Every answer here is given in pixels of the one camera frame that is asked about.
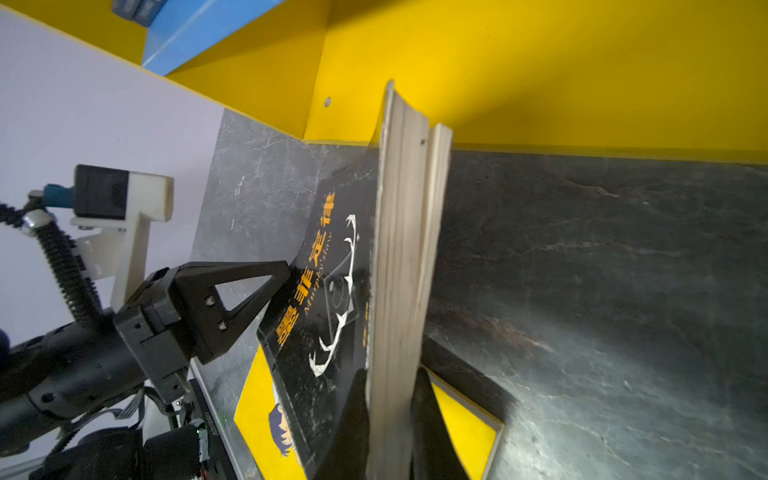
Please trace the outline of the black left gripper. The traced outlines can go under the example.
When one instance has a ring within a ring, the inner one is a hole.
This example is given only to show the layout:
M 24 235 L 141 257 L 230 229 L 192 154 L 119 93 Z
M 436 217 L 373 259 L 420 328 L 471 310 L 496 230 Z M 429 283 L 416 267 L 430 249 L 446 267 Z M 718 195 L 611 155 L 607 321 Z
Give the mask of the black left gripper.
M 164 402 L 189 390 L 190 359 L 226 354 L 290 277 L 286 261 L 190 262 L 148 276 L 116 331 Z

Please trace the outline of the yellow wooden bookshelf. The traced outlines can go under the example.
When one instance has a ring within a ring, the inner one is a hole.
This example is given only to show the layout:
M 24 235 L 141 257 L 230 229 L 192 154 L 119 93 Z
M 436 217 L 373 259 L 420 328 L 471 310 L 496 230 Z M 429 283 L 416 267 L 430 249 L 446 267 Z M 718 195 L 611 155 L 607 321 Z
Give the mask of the yellow wooden bookshelf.
M 309 143 L 362 145 L 388 83 L 459 148 L 765 164 L 763 1 L 108 1 L 4 10 Z

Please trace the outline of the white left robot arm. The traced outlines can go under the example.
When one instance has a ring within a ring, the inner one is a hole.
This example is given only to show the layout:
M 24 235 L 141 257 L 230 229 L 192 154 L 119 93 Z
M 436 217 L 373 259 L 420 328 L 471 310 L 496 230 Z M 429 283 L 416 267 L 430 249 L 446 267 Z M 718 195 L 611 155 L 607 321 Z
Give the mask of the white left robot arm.
M 73 322 L 22 344 L 1 346 L 1 451 L 10 455 L 54 429 L 61 441 L 32 472 L 35 479 L 194 479 L 211 466 L 193 360 L 225 354 L 289 278 L 283 261 L 191 262 L 144 272 L 145 217 L 119 233 L 116 279 L 123 305 L 102 309 L 71 237 L 38 201 L 3 206 L 4 224 L 40 244 Z M 163 414 L 188 398 L 187 422 L 145 438 L 138 426 L 83 435 L 85 425 L 118 402 L 152 399 Z

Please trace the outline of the yellow cartoon cover book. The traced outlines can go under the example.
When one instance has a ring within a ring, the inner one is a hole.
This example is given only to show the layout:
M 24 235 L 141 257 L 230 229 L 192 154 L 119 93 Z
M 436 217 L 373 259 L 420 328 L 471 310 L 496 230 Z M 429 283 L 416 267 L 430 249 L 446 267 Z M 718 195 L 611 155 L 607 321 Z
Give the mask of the yellow cartoon cover book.
M 454 449 L 471 479 L 486 479 L 504 430 L 504 422 L 429 373 L 432 388 Z M 235 423 L 265 479 L 304 479 L 270 367 L 259 347 L 235 412 Z

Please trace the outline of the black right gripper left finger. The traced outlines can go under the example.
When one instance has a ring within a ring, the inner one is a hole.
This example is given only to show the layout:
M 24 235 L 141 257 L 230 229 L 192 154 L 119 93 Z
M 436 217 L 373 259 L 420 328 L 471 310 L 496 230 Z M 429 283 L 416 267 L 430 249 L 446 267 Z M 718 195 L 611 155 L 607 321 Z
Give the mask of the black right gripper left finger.
M 314 478 L 365 479 L 369 452 L 369 415 L 366 403 L 367 371 L 354 376 L 338 428 Z

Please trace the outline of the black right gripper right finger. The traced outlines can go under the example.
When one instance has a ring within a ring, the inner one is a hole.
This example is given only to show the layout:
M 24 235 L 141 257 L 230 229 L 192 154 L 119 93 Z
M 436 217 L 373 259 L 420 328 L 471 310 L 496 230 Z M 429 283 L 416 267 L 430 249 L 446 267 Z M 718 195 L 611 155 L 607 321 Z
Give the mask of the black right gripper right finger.
M 411 400 L 411 479 L 468 480 L 444 423 L 428 371 L 417 372 Z

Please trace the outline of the black book orange title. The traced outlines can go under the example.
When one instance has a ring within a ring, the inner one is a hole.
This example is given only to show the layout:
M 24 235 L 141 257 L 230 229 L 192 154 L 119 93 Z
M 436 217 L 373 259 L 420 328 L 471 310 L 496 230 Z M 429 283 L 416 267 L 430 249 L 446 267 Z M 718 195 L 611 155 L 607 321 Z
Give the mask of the black book orange title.
M 452 140 L 388 84 L 368 148 L 318 185 L 291 277 L 258 331 L 290 450 L 307 475 L 354 393 L 369 418 L 364 477 L 409 475 Z

